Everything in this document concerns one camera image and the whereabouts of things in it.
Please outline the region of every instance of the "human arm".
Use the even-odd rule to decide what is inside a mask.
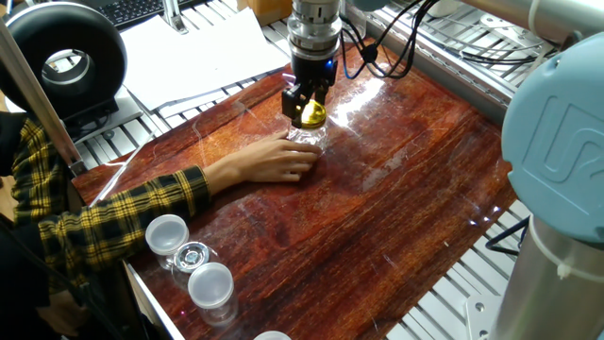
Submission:
[[[296,181],[320,149],[282,140],[285,132],[251,144],[201,171],[197,166],[113,195],[94,207],[64,212],[65,166],[43,130],[28,121],[13,174],[16,214],[37,223],[46,263],[75,284],[144,247],[144,229],[159,215],[188,219],[210,196],[242,181]],[[51,293],[62,287],[51,280]]]

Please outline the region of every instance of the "wooden table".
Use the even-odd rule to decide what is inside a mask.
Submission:
[[[287,128],[290,73],[146,145],[113,192]],[[229,327],[205,325],[148,250],[130,259],[185,338],[382,339],[515,199],[499,127],[416,70],[399,81],[340,70],[327,111],[328,148],[299,184],[240,185],[189,222],[233,273],[240,312]],[[90,203],[117,168],[99,166],[75,187]]]

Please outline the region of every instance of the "white paper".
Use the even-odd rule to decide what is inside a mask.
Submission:
[[[249,8],[185,35],[157,16],[122,33],[122,38],[128,58],[124,84],[150,110],[211,93],[289,62],[266,42]]]

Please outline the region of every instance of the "clear plastic cup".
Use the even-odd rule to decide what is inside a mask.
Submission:
[[[159,265],[170,269],[178,249],[189,241],[189,228],[182,218],[165,214],[149,224],[144,238],[156,254]]]
[[[325,152],[327,149],[327,126],[319,128],[290,127],[288,141],[319,146]]]
[[[172,277],[176,285],[185,292],[189,291],[189,278],[200,266],[207,263],[219,263],[218,253],[201,242],[189,242],[182,245],[174,256]]]
[[[195,269],[189,278],[189,296],[212,327],[223,327],[237,316],[235,282],[223,264],[206,263]]]
[[[254,340],[292,340],[292,338],[280,331],[266,331],[255,337]]]

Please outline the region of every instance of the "human hand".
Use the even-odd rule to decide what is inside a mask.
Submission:
[[[242,181],[296,182],[318,160],[321,148],[285,140],[282,131],[230,154],[205,169],[213,194]]]
[[[83,326],[90,316],[85,307],[77,305],[69,291],[50,296],[50,306],[36,308],[40,318],[57,333],[77,336],[77,329]]]

